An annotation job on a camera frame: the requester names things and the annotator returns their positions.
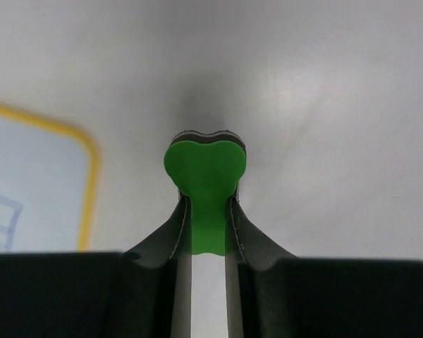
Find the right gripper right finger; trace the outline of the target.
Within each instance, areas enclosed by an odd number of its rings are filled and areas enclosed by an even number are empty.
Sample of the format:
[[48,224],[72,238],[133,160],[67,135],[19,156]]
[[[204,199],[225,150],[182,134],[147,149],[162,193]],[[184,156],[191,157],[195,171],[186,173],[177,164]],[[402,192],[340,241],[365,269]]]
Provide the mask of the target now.
[[423,261],[299,258],[226,204],[230,337],[423,337]]

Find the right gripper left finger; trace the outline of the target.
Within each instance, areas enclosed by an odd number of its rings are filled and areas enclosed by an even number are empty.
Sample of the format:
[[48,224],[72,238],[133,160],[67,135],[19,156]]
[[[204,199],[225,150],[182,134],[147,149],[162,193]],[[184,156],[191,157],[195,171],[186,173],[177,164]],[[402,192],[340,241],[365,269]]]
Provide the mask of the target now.
[[189,337],[190,214],[125,252],[0,254],[0,337]]

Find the yellow-framed small whiteboard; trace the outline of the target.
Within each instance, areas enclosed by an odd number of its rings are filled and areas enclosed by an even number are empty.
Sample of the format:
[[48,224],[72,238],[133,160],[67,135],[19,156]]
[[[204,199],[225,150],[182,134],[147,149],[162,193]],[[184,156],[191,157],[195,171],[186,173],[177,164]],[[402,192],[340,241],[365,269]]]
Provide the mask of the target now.
[[86,250],[99,169],[86,131],[0,104],[0,254]]

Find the green whiteboard eraser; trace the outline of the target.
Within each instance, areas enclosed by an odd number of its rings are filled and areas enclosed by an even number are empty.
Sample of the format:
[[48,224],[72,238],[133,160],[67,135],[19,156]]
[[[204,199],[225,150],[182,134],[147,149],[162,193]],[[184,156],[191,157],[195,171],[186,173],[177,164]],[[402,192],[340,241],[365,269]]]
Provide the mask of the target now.
[[225,255],[227,202],[237,197],[246,166],[245,144],[229,130],[186,130],[173,138],[164,168],[179,196],[190,201],[192,254]]

